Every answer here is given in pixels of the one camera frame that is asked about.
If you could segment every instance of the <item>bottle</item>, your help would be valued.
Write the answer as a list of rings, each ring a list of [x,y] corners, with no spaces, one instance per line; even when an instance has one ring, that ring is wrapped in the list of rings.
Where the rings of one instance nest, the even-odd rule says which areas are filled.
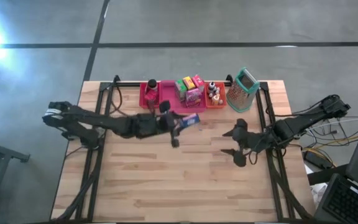
[[[208,85],[208,93],[214,93],[215,88],[215,82],[210,82]]]
[[[214,95],[212,97],[212,105],[218,105],[219,104],[219,95]]]
[[[217,87],[217,88],[215,89],[215,94],[219,94],[219,91],[221,91],[221,89],[220,89],[219,87]]]
[[[155,79],[150,79],[147,82],[147,89],[157,91],[158,90],[157,81],[155,81]]]

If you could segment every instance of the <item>cable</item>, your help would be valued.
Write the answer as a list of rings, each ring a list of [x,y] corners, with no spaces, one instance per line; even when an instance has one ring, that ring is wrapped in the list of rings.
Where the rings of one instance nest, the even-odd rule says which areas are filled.
[[[345,129],[343,128],[343,126],[342,126],[341,123],[339,123],[339,127],[341,128],[341,130],[342,130],[343,135],[345,136],[345,138],[348,139],[349,137],[347,137],[346,132],[345,132]],[[348,145],[350,145],[350,142],[349,142],[349,140],[347,140],[347,143],[346,143],[346,144],[340,144],[340,145],[342,145],[342,146],[348,146]]]
[[[320,135],[320,136],[327,136],[327,135],[331,134],[331,132],[326,133],[326,130],[324,129],[324,127],[321,127],[322,134],[320,134],[317,130],[312,130],[312,131],[315,132],[316,134]]]
[[[301,148],[301,151],[303,150],[303,146],[299,145],[299,144],[288,144],[289,146],[298,146]]]
[[[121,105],[122,105],[122,93],[121,93],[121,90],[119,89],[119,87],[118,87],[117,85],[116,85],[116,88],[117,88],[118,95],[119,95],[119,105],[116,106],[116,105],[114,104],[114,101],[111,99],[110,104],[111,104],[112,107],[114,107],[114,110],[113,110],[112,112],[110,112],[109,114],[112,114],[112,113],[114,113],[114,112],[117,111],[118,113],[120,113],[120,114],[122,114],[122,115],[124,115],[124,116],[129,116],[128,114],[126,114],[126,113],[124,113],[124,112],[122,112],[122,111],[120,110]]]
[[[308,134],[308,133],[306,133],[306,134],[308,134],[309,136],[312,136],[313,137],[313,143],[311,143],[310,145],[308,145],[307,147],[313,147],[313,146],[315,146],[316,144],[317,144],[317,139],[316,139],[316,136],[313,134],[313,132],[312,131],[308,131],[310,134]]]
[[[323,146],[332,146],[331,145],[332,143],[336,143],[336,142],[340,142],[340,141],[346,141],[346,140],[352,140],[352,139],[357,139],[357,138],[358,138],[358,136],[354,136],[354,137],[347,138],[347,139],[340,139],[340,140],[331,141],[331,142],[326,143],[326,144],[321,144],[321,146],[315,147],[314,149],[319,149],[319,148],[321,148]]]
[[[318,151],[315,148],[305,148],[304,151],[311,152],[313,154],[316,154],[316,156],[319,156],[320,158],[323,158],[323,159],[327,160],[328,162],[331,163],[331,167],[337,167],[337,165],[333,162],[333,160],[330,158],[330,156],[325,151],[323,151],[322,149],[320,149]]]
[[[252,164],[252,165],[255,165],[256,164],[256,162],[258,162],[258,152],[255,154],[255,160],[252,162],[252,160],[251,160],[251,153],[249,154],[249,156],[248,156],[248,159],[249,159],[249,162]]]
[[[356,131],[355,133],[351,134],[350,136],[348,136],[348,138],[352,137],[352,136],[355,136],[356,134],[358,134],[358,131]],[[327,141],[333,141],[333,140],[341,140],[341,139],[327,139],[327,138],[320,138],[320,137],[316,137],[314,135],[310,135],[308,133],[306,133],[307,136],[311,136],[311,137],[314,137],[316,139],[321,139],[321,140],[327,140]]]
[[[285,154],[287,153],[287,149],[286,148],[283,148],[284,149],[284,153],[283,153],[283,157],[285,156]]]
[[[353,140],[353,141],[349,141],[349,144],[350,143],[353,143],[353,142],[357,142],[358,141],[358,139],[355,139],[355,140]],[[331,145],[331,144],[322,144],[322,146],[330,146],[330,147],[342,147],[341,145]]]
[[[349,122],[349,121],[358,121],[358,119],[348,119],[348,120],[344,120],[344,121],[335,121],[335,122],[332,122],[331,124],[338,124],[338,123]],[[327,125],[329,125],[329,124],[322,124],[322,125],[319,125],[319,126],[308,128],[306,130],[314,130],[316,128],[320,128],[320,127],[327,126]]]
[[[74,152],[76,152],[76,151],[78,151],[78,150],[80,150],[80,149],[82,149],[82,148],[84,148],[84,147],[81,146],[81,147],[79,147],[78,149],[75,149],[75,150],[72,151],[71,153],[67,154],[67,155],[65,156],[65,159],[67,159],[67,157],[68,157],[69,155],[73,154]]]

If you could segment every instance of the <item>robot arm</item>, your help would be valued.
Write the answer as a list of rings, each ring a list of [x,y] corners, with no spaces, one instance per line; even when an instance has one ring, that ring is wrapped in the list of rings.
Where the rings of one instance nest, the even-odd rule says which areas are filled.
[[[256,153],[271,147],[283,149],[295,136],[303,135],[310,126],[324,119],[342,118],[349,109],[350,106],[344,104],[338,95],[329,95],[304,113],[297,113],[292,118],[276,121],[263,133],[248,132],[246,121],[238,119],[234,128],[223,136],[231,136],[239,144],[239,150],[223,149],[222,152],[232,155],[234,163],[244,167],[247,155],[243,154],[244,149],[251,149]]]
[[[79,137],[82,145],[90,149],[99,146],[99,139],[105,129],[109,129],[123,138],[136,137],[139,139],[170,133],[172,146],[178,147],[179,142],[175,137],[189,125],[184,125],[185,116],[170,112],[169,109],[169,101],[164,101],[160,104],[161,115],[142,113],[112,118],[84,110],[67,101],[51,102],[42,119],[46,125],[63,131],[62,136],[68,140]],[[194,123],[200,121],[198,115],[193,121]],[[87,129],[80,123],[90,124],[96,128]]]

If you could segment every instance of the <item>concrete floor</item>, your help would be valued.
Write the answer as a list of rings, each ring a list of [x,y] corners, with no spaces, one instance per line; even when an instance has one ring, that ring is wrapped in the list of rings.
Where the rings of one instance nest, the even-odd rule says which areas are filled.
[[[0,44],[92,43],[103,1],[0,1]],[[358,42],[358,0],[111,0],[100,42]],[[49,101],[77,102],[90,52],[0,49],[0,145],[31,154],[7,170],[0,223],[48,220],[67,141],[41,117]],[[99,49],[90,80],[222,79],[243,66],[284,80],[293,111],[336,93],[358,116],[358,47]],[[345,164],[354,146],[327,152]]]

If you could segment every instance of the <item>wooden tabletop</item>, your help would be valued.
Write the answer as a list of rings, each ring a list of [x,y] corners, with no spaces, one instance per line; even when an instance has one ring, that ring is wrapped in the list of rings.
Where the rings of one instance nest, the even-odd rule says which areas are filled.
[[[284,82],[267,82],[276,114],[291,113]],[[84,82],[80,107],[94,111],[99,83]],[[139,88],[122,87],[121,91],[123,112],[147,112],[139,107]],[[116,91],[114,101],[119,103]],[[262,101],[266,107],[263,94]],[[265,153],[259,154],[256,165],[248,162],[246,167],[240,168],[233,164],[230,156],[220,152],[220,149],[237,149],[236,142],[222,137],[233,128],[237,118],[244,118],[250,131],[260,132],[256,100],[244,113],[237,113],[230,106],[201,113],[200,125],[182,131],[178,138],[180,147],[175,149],[170,145],[169,134],[139,140],[123,139],[108,131],[94,222],[277,220]],[[79,146],[78,141],[72,141],[67,153]],[[86,149],[81,149],[66,159],[52,218],[61,215],[78,193],[85,157]],[[306,210],[314,214],[300,149],[288,147],[284,161],[292,192]],[[280,198],[287,217],[281,191]],[[88,200],[89,197],[86,198],[84,217]]]

